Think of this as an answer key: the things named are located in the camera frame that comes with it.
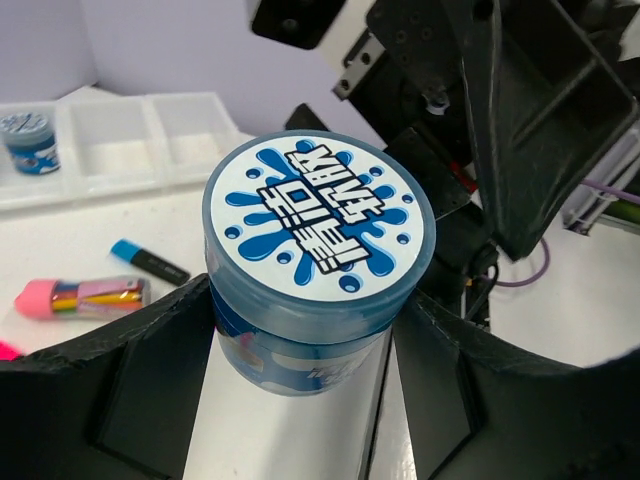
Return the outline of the pink-capped tube of pens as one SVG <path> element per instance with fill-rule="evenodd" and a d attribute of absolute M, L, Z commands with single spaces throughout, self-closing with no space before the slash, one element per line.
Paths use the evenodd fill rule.
<path fill-rule="evenodd" d="M 150 298 L 149 282 L 140 277 L 116 276 L 79 282 L 36 279 L 15 298 L 14 307 L 21 315 L 34 320 L 62 317 L 114 320 L 144 308 Z"/>

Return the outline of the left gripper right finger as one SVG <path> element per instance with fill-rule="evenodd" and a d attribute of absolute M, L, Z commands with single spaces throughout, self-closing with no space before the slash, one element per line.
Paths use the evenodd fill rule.
<path fill-rule="evenodd" d="M 580 368 L 514 346 L 422 293 L 393 326 L 421 479 L 635 479 L 639 355 Z"/>

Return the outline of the white three-compartment tray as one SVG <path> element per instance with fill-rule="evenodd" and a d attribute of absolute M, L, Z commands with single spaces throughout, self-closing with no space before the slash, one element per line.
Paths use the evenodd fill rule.
<path fill-rule="evenodd" d="M 1 153 L 1 211 L 35 210 L 204 183 L 250 140 L 214 92 L 118 97 L 85 88 L 57 101 L 4 103 L 4 115 L 41 113 L 61 167 L 26 175 Z"/>

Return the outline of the blue highlighter marker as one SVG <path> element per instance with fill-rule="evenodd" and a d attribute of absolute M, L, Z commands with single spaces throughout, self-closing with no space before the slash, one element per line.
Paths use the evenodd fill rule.
<path fill-rule="evenodd" d="M 176 287 L 186 284 L 191 278 L 191 274 L 188 271 L 126 239 L 118 240 L 111 247 L 110 253 L 120 260 Z"/>

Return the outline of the pink highlighter marker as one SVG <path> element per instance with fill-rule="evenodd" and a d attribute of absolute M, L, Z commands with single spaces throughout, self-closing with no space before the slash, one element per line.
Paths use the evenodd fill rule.
<path fill-rule="evenodd" d="M 21 351 L 12 346 L 11 344 L 1 341 L 0 342 L 0 360 L 1 361 L 13 361 L 20 358 L 23 355 Z"/>

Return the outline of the blue slime jar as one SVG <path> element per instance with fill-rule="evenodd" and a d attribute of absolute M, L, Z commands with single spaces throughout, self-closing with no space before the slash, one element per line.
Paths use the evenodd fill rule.
<path fill-rule="evenodd" d="M 257 387 L 310 396 L 344 383 L 426 273 L 436 221 L 385 152 L 318 130 L 231 151 L 202 201 L 221 348 Z"/>
<path fill-rule="evenodd" d="M 1 140 L 19 173 L 39 176 L 60 168 L 55 130 L 45 114 L 19 112 L 3 116 Z"/>

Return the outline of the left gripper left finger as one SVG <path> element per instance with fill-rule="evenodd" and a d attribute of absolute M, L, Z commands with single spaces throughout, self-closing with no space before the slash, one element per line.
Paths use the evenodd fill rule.
<path fill-rule="evenodd" d="M 5 479 L 179 479 L 215 327 L 199 275 L 146 308 L 1 365 Z"/>

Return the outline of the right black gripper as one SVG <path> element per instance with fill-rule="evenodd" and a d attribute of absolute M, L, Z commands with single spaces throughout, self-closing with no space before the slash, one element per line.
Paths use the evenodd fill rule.
<path fill-rule="evenodd" d="M 376 1 L 343 67 L 334 94 L 419 182 L 436 217 L 419 287 L 465 320 L 488 319 L 499 274 L 471 202 L 470 145 L 495 240 L 518 260 L 639 115 L 556 1 Z"/>

